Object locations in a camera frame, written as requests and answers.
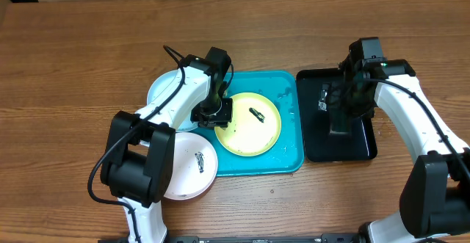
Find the green scrubbing sponge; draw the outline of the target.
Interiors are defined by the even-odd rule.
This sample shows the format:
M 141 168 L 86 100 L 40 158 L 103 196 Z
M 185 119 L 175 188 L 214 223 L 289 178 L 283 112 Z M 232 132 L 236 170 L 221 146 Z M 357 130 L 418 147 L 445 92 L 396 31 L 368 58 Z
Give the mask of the green scrubbing sponge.
M 330 119 L 330 134 L 349 135 L 350 119 L 341 107 L 341 90 L 333 88 L 327 95 L 327 107 Z

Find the yellow-green plate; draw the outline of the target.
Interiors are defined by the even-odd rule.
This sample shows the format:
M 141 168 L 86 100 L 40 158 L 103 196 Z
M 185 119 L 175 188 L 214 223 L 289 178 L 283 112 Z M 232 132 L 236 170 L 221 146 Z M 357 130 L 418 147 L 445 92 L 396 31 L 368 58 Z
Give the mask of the yellow-green plate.
M 271 100 L 257 93 L 238 93 L 233 101 L 231 122 L 216 127 L 220 144 L 238 156 L 258 156 L 267 152 L 281 135 L 281 116 Z

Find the light blue plate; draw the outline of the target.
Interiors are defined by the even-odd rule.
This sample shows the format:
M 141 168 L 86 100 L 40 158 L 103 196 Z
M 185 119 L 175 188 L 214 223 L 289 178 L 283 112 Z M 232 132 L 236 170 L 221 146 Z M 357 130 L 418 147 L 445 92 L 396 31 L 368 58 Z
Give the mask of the light blue plate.
M 159 96 L 176 79 L 176 76 L 177 70 L 172 70 L 157 78 L 148 91 L 146 104 L 150 104 L 153 100 L 155 100 L 156 97 Z M 190 114 L 188 114 L 187 117 L 183 120 L 182 124 L 178 127 L 177 131 L 187 132 L 195 130 L 197 127 L 197 123 L 192 122 L 190 120 Z

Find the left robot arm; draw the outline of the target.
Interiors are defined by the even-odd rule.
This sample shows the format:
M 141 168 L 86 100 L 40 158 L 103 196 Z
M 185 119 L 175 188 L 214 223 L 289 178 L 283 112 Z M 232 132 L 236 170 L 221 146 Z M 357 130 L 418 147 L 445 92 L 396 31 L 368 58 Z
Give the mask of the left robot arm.
M 212 47 L 205 57 L 165 51 L 177 64 L 175 79 L 135 113 L 119 111 L 109 128 L 103 156 L 87 182 L 96 202 L 124 207 L 128 242 L 165 242 L 161 200 L 173 174 L 176 131 L 185 118 L 198 127 L 226 127 L 233 101 L 224 96 L 234 67 L 227 51 Z

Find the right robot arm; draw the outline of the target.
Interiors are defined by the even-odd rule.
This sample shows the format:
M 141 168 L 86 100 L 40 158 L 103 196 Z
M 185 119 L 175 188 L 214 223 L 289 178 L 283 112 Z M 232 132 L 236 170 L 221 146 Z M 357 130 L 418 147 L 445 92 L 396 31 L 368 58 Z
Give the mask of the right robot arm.
M 356 40 L 324 85 L 319 107 L 330 134 L 351 134 L 355 118 L 382 109 L 413 161 L 396 213 L 359 228 L 354 242 L 440 242 L 469 232 L 469 145 L 441 119 L 404 59 L 388 60 L 376 37 Z

